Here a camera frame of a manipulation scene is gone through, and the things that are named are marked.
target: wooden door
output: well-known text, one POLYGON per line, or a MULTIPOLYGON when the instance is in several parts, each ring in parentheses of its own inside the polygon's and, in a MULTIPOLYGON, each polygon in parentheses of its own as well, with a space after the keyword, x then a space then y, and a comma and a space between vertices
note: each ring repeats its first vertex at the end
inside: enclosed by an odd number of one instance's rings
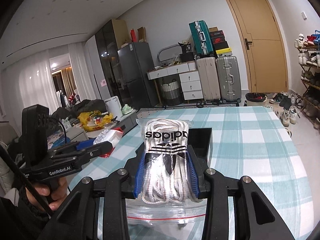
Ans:
POLYGON ((287 91, 283 41, 267 0, 227 0, 238 27, 251 92, 287 91))

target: desk leg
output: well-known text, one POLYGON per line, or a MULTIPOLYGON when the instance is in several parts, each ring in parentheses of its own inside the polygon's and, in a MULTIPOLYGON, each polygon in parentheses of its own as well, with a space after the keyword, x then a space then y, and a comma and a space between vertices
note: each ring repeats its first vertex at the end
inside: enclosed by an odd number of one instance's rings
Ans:
POLYGON ((159 90, 158 90, 157 82, 156 82, 156 80, 155 80, 155 79, 153 80, 153 82, 154 82, 155 87, 156 87, 156 92, 157 92, 157 95, 158 95, 159 103, 160 103, 160 105, 162 105, 161 97, 160 97, 160 94, 159 94, 159 90))

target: yellow plastic bag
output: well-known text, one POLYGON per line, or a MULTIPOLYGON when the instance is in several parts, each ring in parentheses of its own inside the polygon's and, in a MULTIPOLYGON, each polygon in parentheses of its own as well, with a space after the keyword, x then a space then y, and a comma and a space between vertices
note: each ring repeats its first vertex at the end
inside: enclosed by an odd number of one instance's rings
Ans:
POLYGON ((78 119, 83 125, 84 130, 90 132, 104 128, 105 124, 111 122, 112 117, 112 113, 103 116, 100 111, 96 110, 93 112, 81 113, 78 116, 78 119))

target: blue gripper pad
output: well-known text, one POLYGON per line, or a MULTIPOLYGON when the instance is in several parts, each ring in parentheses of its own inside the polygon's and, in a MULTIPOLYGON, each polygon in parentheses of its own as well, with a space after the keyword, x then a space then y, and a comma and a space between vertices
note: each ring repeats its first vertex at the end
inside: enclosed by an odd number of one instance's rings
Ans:
POLYGON ((137 173, 134 179, 134 190, 133 190, 133 194, 134 197, 138 197, 138 195, 141 193, 142 190, 142 185, 143 185, 143 177, 144 177, 144 161, 145 161, 145 152, 143 152, 142 154, 142 158, 140 160, 138 169, 137 169, 137 173))
POLYGON ((189 178, 190 178, 190 185, 192 192, 195 194, 196 197, 199 196, 199 182, 198 182, 198 177, 196 175, 196 170, 193 166, 193 163, 191 161, 191 157, 188 151, 188 173, 189 173, 189 178))

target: shoelace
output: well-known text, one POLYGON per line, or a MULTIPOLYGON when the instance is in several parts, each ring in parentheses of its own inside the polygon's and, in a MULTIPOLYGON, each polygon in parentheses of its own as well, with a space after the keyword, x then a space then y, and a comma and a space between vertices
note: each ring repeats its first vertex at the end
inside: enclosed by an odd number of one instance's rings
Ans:
MULTIPOLYGON (((184 121, 169 120, 169 119, 153 119, 145 125, 144 134, 146 132, 175 132, 186 131, 188 132, 189 126, 184 121)), ((146 165, 145 179, 142 186, 142 200, 148 204, 181 202, 190 198, 194 202, 199 202, 194 197, 189 183, 189 174, 187 169, 187 160, 183 158, 186 153, 188 138, 180 136, 173 143, 179 143, 180 146, 172 147, 159 147, 163 143, 162 138, 146 138, 145 151, 159 154, 151 162, 146 165), (174 151, 171 156, 176 156, 175 166, 172 167, 172 173, 169 174, 164 165, 164 156, 162 150, 174 151)))

